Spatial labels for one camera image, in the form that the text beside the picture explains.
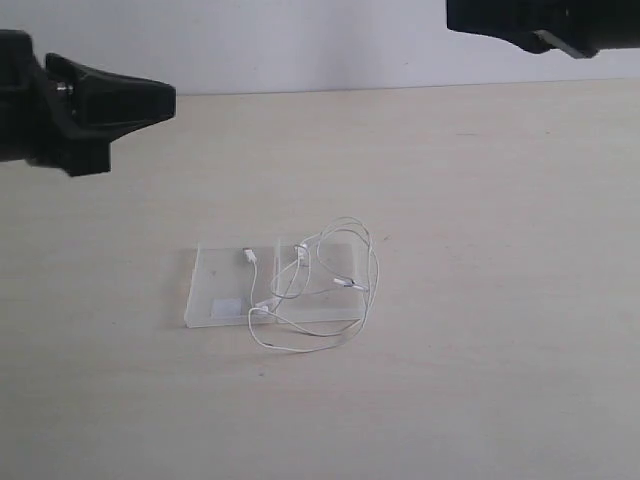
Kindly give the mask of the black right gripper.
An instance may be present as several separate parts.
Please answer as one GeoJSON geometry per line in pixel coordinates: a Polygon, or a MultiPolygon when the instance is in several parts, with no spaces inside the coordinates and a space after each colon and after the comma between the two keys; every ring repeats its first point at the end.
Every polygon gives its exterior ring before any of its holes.
{"type": "Polygon", "coordinates": [[[448,0],[447,28],[506,41],[531,54],[591,59],[639,47],[639,3],[628,0],[448,0]]]}

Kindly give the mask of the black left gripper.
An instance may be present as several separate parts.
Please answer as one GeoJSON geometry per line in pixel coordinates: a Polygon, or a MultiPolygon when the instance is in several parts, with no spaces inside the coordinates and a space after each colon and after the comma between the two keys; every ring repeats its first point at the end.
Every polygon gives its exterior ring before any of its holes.
{"type": "Polygon", "coordinates": [[[30,35],[1,32],[3,163],[24,160],[71,177],[107,173],[110,146],[104,135],[115,140],[175,116],[176,89],[169,84],[99,70],[55,53],[45,56],[45,68],[30,35]]]}

